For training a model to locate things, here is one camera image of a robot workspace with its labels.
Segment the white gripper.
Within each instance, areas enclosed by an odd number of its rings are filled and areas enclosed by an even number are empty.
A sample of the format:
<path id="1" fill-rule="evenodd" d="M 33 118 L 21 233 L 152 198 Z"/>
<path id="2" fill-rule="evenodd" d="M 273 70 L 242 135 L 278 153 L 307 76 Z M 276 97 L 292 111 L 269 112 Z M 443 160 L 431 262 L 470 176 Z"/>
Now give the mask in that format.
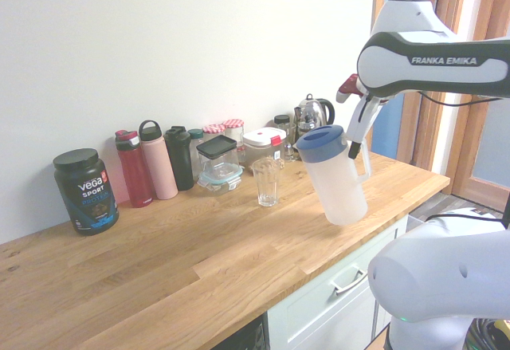
<path id="1" fill-rule="evenodd" d="M 363 95 L 356 105 L 347 128 L 347 138 L 351 141 L 348 152 L 350 159 L 355 159 L 361 149 L 361 142 L 366 138 L 383 104 L 381 99 L 370 94 Z"/>

